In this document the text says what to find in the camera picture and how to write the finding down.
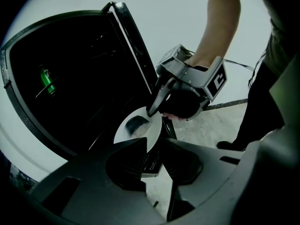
white disc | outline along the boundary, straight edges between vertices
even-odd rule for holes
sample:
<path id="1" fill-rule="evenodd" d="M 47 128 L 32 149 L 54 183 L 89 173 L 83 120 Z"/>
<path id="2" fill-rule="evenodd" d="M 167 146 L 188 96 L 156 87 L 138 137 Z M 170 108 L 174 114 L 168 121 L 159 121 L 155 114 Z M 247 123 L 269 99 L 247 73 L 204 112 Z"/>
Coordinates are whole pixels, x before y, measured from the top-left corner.
<path id="1" fill-rule="evenodd" d="M 155 145 L 160 135 L 161 126 L 162 126 L 162 114 L 157 112 L 152 117 L 148 117 L 146 113 L 146 107 L 141 107 L 135 110 L 130 115 L 128 115 L 128 117 L 124 119 L 124 121 L 121 123 L 121 125 L 119 126 L 116 132 L 113 143 L 120 143 L 131 139 L 129 133 L 125 129 L 125 125 L 129 121 L 129 119 L 135 116 L 142 116 L 151 123 L 150 128 L 144 135 L 144 137 L 147 138 L 147 152 L 149 152 L 151 148 L 153 148 L 153 146 Z"/>

leg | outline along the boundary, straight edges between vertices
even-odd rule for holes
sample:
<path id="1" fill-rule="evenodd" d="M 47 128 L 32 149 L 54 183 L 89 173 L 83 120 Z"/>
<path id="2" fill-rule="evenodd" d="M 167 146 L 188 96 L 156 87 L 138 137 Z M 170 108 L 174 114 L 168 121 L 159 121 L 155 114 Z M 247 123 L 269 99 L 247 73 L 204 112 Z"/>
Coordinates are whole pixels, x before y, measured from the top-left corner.
<path id="1" fill-rule="evenodd" d="M 281 114 L 269 93 L 277 77 L 263 63 L 248 94 L 248 105 L 237 138 L 232 144 L 218 143 L 220 149 L 244 150 L 252 141 L 284 125 Z"/>

concrete floor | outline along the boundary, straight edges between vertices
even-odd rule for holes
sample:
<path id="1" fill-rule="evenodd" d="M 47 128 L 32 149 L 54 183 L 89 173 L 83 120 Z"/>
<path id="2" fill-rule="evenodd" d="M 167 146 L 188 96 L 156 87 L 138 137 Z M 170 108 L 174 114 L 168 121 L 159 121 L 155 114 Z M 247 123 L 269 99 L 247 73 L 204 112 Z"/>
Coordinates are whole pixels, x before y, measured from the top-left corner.
<path id="1" fill-rule="evenodd" d="M 243 120 L 246 104 L 205 111 L 191 121 L 173 121 L 177 139 L 187 143 L 215 148 L 219 141 L 232 142 Z M 144 178 L 147 198 L 158 201 L 157 211 L 166 219 L 170 204 L 172 179 L 165 167 L 155 178 Z"/>

white wall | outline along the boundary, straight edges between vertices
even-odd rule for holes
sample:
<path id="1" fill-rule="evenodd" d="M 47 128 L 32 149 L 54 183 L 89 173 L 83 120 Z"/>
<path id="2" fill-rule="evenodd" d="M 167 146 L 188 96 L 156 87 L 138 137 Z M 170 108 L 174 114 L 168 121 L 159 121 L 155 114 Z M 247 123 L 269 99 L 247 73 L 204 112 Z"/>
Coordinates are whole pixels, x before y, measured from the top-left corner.
<path id="1" fill-rule="evenodd" d="M 29 0 L 5 40 L 41 19 L 69 11 L 100 10 L 109 1 L 127 4 L 154 66 L 178 43 L 195 50 L 205 29 L 207 0 Z M 254 66 L 269 38 L 269 17 L 261 0 L 241 0 L 241 4 L 240 25 L 226 58 Z M 251 72 L 234 64 L 227 64 L 226 70 L 228 82 L 214 104 L 247 97 Z M 65 160 L 43 146 L 21 122 L 3 89 L 2 79 L 0 99 L 0 149 L 21 171 L 41 180 Z M 21 157 L 29 161 L 26 166 Z"/>

open lid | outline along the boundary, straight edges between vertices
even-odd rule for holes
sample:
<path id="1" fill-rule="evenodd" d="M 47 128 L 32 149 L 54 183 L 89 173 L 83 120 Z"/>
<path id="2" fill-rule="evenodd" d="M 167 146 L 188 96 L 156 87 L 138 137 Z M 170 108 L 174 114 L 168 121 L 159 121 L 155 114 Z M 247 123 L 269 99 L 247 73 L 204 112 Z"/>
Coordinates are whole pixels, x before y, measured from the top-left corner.
<path id="1" fill-rule="evenodd" d="M 125 3 L 34 23 L 2 47 L 0 64 L 20 118 L 65 159 L 111 144 L 157 80 Z"/>

